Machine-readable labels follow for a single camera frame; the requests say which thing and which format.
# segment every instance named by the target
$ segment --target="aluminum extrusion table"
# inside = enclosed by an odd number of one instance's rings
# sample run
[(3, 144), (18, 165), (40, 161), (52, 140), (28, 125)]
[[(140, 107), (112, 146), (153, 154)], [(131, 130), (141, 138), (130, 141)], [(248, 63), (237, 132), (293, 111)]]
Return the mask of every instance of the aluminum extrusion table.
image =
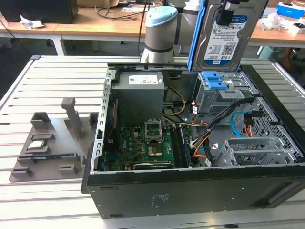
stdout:
[[(102, 220), (90, 195), (80, 192), (81, 179), (32, 183), (9, 182), (34, 112), (65, 117), (63, 97), (76, 98), (80, 116), (97, 112), (108, 62), (134, 62), (133, 57), (41, 56), (30, 60), (0, 102), (0, 228), (105, 229), (305, 228), (305, 191), (273, 209), (213, 212)], [(186, 62), (177, 58), (177, 62)], [(276, 63), (243, 59), (273, 87), (275, 94), (304, 127), (304, 91)]]

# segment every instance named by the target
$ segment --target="wooden desk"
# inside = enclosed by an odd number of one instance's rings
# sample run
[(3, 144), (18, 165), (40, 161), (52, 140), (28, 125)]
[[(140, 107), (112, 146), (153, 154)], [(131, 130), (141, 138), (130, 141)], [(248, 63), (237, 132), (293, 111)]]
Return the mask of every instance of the wooden desk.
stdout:
[[(3, 16), (0, 16), (1, 21), (12, 33), (34, 33), (34, 34), (54, 34), (54, 30), (59, 25), (58, 23), (45, 23), (44, 27), (36, 28), (36, 29), (27, 29), (19, 22), (7, 22)], [(0, 23), (0, 32), (7, 33), (7, 30)]]
[[(19, 22), (7, 22), (5, 18), (0, 15), (0, 18), (6, 28), (13, 33), (16, 38), (33, 38), (33, 39), (51, 39), (58, 55), (65, 55), (63, 40), (59, 35), (54, 34), (54, 30), (59, 25), (58, 23), (45, 23), (44, 27), (36, 29), (24, 28)], [(12, 38), (12, 35), (0, 23), (0, 37)]]
[[(102, 15), (106, 14), (106, 10), (101, 11)], [(124, 15), (133, 14), (132, 12), (117, 12), (114, 14), (108, 14), (108, 17), (120, 17)], [(126, 41), (130, 37), (138, 38), (139, 28), (141, 21), (112, 21), (100, 17), (94, 8), (79, 8), (78, 15), (74, 19), (73, 24), (59, 24), (55, 30), (55, 34), (60, 34), (63, 37), (66, 35), (85, 35), (85, 36), (100, 36), (96, 37), (99, 40), (109, 40), (111, 37), (120, 37), (119, 41)], [(145, 23), (142, 25), (142, 36), (145, 37)]]
[(280, 31), (277, 29), (263, 30), (260, 27), (260, 22), (258, 22), (250, 38), (249, 45), (305, 48), (305, 34), (292, 36), (284, 28)]
[[(117, 12), (108, 14), (110, 17), (132, 14), (131, 12)], [(17, 38), (40, 38), (52, 39), (58, 55), (65, 55), (63, 40), (92, 40), (95, 41), (138, 41), (140, 20), (135, 21), (112, 21), (97, 15), (94, 8), (79, 8), (79, 13), (73, 24), (46, 23), (44, 28), (26, 29), (18, 22), (4, 24)], [(11, 37), (6, 29), (0, 25), (0, 37)], [(142, 26), (141, 41), (145, 39), (145, 23)], [(305, 35), (295, 37), (288, 34), (287, 30), (262, 30), (257, 24), (249, 45), (274, 46), (274, 47), (298, 47), (305, 48)]]

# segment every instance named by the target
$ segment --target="blue hard drive label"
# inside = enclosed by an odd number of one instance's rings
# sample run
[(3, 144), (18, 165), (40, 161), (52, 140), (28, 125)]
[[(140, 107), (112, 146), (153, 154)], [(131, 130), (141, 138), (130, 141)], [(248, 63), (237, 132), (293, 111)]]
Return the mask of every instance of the blue hard drive label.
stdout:
[(234, 15), (230, 25), (218, 25), (216, 21), (204, 55), (209, 65), (224, 65), (230, 62), (238, 45), (238, 32), (244, 28), (248, 17)]

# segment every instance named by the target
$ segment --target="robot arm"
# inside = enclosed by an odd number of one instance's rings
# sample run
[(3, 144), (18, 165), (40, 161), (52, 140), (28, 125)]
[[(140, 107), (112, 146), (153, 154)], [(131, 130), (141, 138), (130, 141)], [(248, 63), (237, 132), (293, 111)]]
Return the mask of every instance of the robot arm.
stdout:
[(198, 11), (199, 4), (192, 1), (182, 14), (171, 7), (154, 8), (146, 18), (141, 62), (173, 63), (173, 45), (182, 44), (191, 45), (190, 71), (234, 71), (267, 3), (201, 0)]
[(199, 9), (199, 1), (191, 0), (183, 13), (170, 6), (150, 10), (141, 62), (173, 63), (173, 45), (191, 45)]

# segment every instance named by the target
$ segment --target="blue box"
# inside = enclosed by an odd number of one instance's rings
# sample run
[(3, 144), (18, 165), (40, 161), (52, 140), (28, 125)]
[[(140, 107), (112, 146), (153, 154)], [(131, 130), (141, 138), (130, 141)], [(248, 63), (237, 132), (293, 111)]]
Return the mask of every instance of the blue box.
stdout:
[(300, 17), (303, 17), (305, 10), (304, 7), (279, 2), (277, 5), (277, 14), (299, 19)]

